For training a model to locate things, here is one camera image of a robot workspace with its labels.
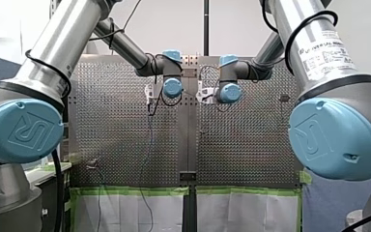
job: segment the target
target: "green tape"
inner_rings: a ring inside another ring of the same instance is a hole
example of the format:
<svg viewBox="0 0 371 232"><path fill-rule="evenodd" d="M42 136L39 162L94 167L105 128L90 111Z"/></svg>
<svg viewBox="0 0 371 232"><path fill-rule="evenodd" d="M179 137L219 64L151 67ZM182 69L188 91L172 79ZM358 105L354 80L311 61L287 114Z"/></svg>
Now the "green tape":
<svg viewBox="0 0 371 232"><path fill-rule="evenodd" d="M70 162L61 162L60 163L61 167L71 165ZM43 171L55 171L55 165L54 164L48 164L43 167L41 167L41 170Z"/></svg>
<svg viewBox="0 0 371 232"><path fill-rule="evenodd" d="M145 196L180 196L188 195L188 188L142 188ZM134 195L140 196L140 188L132 187L87 187L72 188L71 195Z"/></svg>
<svg viewBox="0 0 371 232"><path fill-rule="evenodd" d="M312 184L312 176L305 171L300 171L300 182L303 184L310 185Z"/></svg>
<svg viewBox="0 0 371 232"><path fill-rule="evenodd" d="M65 212L68 211L71 208L71 201L69 200L68 202L65 203Z"/></svg>
<svg viewBox="0 0 371 232"><path fill-rule="evenodd" d="M197 194L224 195L230 193L247 193L274 196L299 196L300 189L254 188L254 187L197 187Z"/></svg>

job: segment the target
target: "white fabric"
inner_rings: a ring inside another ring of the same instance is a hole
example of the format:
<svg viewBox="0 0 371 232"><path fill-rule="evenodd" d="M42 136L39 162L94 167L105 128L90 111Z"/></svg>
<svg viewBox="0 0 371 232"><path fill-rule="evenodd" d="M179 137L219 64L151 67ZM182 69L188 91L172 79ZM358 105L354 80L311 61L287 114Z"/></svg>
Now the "white fabric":
<svg viewBox="0 0 371 232"><path fill-rule="evenodd" d="M182 196L146 197L153 210L153 232L181 232L183 223ZM101 195L99 232L148 232L151 218L141 196ZM99 205L96 195L81 196L76 201L74 231L96 232Z"/></svg>
<svg viewBox="0 0 371 232"><path fill-rule="evenodd" d="M296 232L296 196L198 195L199 232Z"/></svg>

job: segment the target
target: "silver arm segment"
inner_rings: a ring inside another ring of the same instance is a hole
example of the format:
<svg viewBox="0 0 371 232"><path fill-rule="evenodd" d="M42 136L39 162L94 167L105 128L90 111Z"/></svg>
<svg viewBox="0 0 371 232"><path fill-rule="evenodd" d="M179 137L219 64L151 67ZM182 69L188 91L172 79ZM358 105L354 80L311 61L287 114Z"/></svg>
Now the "silver arm segment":
<svg viewBox="0 0 371 232"><path fill-rule="evenodd" d="M104 37L111 33L110 28L112 28L112 22L110 20L103 20L98 23L95 28L95 34L98 37ZM114 30L121 30L116 24L114 24ZM143 68L147 62L147 55L138 47L124 32L117 32L113 37L105 37L102 39L106 44L111 41L111 47L120 56L122 56L126 61L133 65L136 69Z"/></svg>
<svg viewBox="0 0 371 232"><path fill-rule="evenodd" d="M325 10L321 0L267 4L285 47L306 19ZM290 119L297 157L326 178L371 178L371 75L357 70L327 15L304 24L289 49L286 59L300 88Z"/></svg>

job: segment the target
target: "metal frame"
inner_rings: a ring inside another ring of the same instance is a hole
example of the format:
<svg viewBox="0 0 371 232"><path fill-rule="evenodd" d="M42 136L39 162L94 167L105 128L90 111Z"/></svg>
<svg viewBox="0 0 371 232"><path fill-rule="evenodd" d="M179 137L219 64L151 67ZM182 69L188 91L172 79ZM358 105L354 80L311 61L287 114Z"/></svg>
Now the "metal frame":
<svg viewBox="0 0 371 232"><path fill-rule="evenodd" d="M218 57L197 57L197 56L190 56L185 55L182 57L183 59L183 76L182 82L185 91L183 92L183 99L179 103L177 107L177 136L178 136L178 159L177 159L177 171L178 171L178 183L177 184L169 184L168 186L182 186L182 187L189 187L189 193L184 198L184 221L183 221L183 231L197 231L197 194L196 194L196 186L197 185L204 185L204 182L199 183L201 180L199 178L199 170L198 165L198 146L199 146L199 139L201 135L201 131L199 130L201 126L201 105L198 103L198 100L195 98L195 95L198 91L198 73L200 68L203 65L216 65L218 61ZM115 64L115 63L123 63L126 64L125 60L119 56L98 56L98 55L83 55L81 63L87 62L95 62L97 65L104 65L104 64ZM275 69L277 75L284 74L282 72L283 65L278 65ZM77 138L77 104L81 101L78 98L78 79L77 74L79 74L79 67L76 69L75 74L71 78L72 83L72 91L71 95L69 96L69 111L70 111L70 160L73 162L79 163L80 154L79 154L79 144ZM295 83L294 79L292 78L292 84L287 83L287 88L294 88ZM281 99L287 99L287 96L281 96ZM291 107L293 106L293 102L295 101L296 96L291 96L291 104L281 104L284 110L288 112ZM164 107L159 108L157 111L160 112L164 110ZM293 159L293 166L295 170L292 172L302 170L300 163ZM73 176L75 175L84 175L84 178L89 178L91 175L95 177L93 179L93 185L98 185L100 183L100 177L98 177L98 173L96 172L89 172L89 173L82 173L81 171L72 172L71 175L71 183L73 184ZM234 185L234 186L257 186L257 187L269 187L269 188L286 188L286 189L298 189L299 188L299 176L296 175L295 178L291 183L252 183L252 182L223 182L223 183L213 183L213 185ZM138 183L131 183L132 186L138 186ZM156 183L149 183L145 185L147 187L162 187L167 185L156 185Z"/></svg>

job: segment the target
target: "wall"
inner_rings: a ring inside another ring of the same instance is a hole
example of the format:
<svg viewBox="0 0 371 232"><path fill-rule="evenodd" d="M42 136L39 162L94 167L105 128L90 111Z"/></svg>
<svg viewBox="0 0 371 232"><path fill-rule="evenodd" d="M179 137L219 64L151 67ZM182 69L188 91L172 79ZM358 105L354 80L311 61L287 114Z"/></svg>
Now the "wall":
<svg viewBox="0 0 371 232"><path fill-rule="evenodd" d="M123 27L136 0L124 0L112 10ZM22 63L49 19L49 0L0 0L0 58ZM355 63L371 73L371 1L334 0L330 9L340 15L337 29ZM212 0L210 54L257 54L270 34L258 0ZM179 49L184 54L203 52L203 0L143 0L127 34L145 51ZM88 44L88 53L110 54L102 42Z"/></svg>
<svg viewBox="0 0 371 232"><path fill-rule="evenodd" d="M49 0L0 0L0 58L22 63L49 20Z"/></svg>
<svg viewBox="0 0 371 232"><path fill-rule="evenodd" d="M124 1L114 7L111 16L119 26L124 25L135 3ZM358 68L371 73L371 1L334 0L329 8L340 16L338 32ZM210 55L253 56L271 32L263 21L258 0L212 0L210 14ZM186 54L201 54L203 1L142 1L127 34L148 52L176 48ZM102 42L89 47L90 53L110 54Z"/></svg>

